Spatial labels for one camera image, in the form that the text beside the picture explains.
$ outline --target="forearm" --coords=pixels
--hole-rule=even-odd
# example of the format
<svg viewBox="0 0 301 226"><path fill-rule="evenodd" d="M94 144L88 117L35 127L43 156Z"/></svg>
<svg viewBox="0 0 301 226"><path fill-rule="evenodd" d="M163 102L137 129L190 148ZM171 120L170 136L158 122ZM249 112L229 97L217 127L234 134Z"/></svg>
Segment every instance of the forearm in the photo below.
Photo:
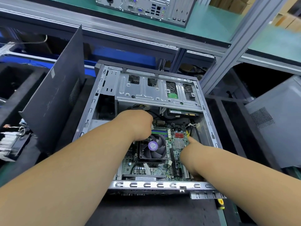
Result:
<svg viewBox="0 0 301 226"><path fill-rule="evenodd" d="M196 171L258 225L299 225L301 181L219 148L203 148Z"/></svg>
<svg viewBox="0 0 301 226"><path fill-rule="evenodd" d="M84 225L133 141L119 123L90 131L0 188L2 225Z"/></svg>

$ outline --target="green workbench surface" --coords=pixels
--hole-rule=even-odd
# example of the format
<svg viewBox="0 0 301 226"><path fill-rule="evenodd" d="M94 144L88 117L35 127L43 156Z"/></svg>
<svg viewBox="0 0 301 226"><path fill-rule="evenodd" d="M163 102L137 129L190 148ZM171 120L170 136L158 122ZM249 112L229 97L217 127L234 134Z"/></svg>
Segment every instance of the green workbench surface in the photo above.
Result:
<svg viewBox="0 0 301 226"><path fill-rule="evenodd" d="M196 4L186 28L158 22L96 5L96 0L54 0L65 4L111 14L179 32L230 43L243 16L212 6ZM249 47L252 50L301 63L301 33L268 25Z"/></svg>

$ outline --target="person's left hand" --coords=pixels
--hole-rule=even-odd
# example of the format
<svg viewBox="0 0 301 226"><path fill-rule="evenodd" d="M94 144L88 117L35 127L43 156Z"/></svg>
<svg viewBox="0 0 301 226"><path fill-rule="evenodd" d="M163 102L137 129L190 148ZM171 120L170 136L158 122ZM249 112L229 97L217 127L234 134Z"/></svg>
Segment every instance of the person's left hand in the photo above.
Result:
<svg viewBox="0 0 301 226"><path fill-rule="evenodd" d="M151 135L153 117L144 110L125 110L114 119L128 126L133 132L133 141L145 140Z"/></svg>

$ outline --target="green circuit board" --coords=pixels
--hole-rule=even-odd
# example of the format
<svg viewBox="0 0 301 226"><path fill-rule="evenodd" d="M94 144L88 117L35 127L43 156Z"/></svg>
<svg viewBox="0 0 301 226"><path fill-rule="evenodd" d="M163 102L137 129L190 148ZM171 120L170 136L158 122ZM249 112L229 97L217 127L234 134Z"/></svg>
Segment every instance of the green circuit board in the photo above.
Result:
<svg viewBox="0 0 301 226"><path fill-rule="evenodd" d="M154 129L160 130L162 127L155 127ZM167 160L165 163L150 166L150 174L152 176L159 175L162 177L160 180L165 181L191 181L193 178L188 171L185 171L185 167L180 162L180 153L189 144L185 126L168 127L167 130L169 133L165 138ZM138 145L139 142L134 142L124 157L122 163L123 175L146 175L143 163L137 165L134 160L135 153L139 154Z"/></svg>

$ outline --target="perforated vent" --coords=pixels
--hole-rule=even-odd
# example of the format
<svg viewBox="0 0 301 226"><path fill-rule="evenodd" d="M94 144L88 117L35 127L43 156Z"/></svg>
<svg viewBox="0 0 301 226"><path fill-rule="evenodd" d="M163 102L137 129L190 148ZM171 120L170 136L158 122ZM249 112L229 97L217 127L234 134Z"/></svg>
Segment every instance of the perforated vent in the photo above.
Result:
<svg viewBox="0 0 301 226"><path fill-rule="evenodd" d="M251 113L251 118L255 122L258 129L267 127L275 123L274 119L265 107L262 107L261 109Z"/></svg>
<svg viewBox="0 0 301 226"><path fill-rule="evenodd" d="M69 97L69 103L72 107L75 106L75 103L79 97L79 93L80 93L80 86L79 86L79 79L77 79Z"/></svg>

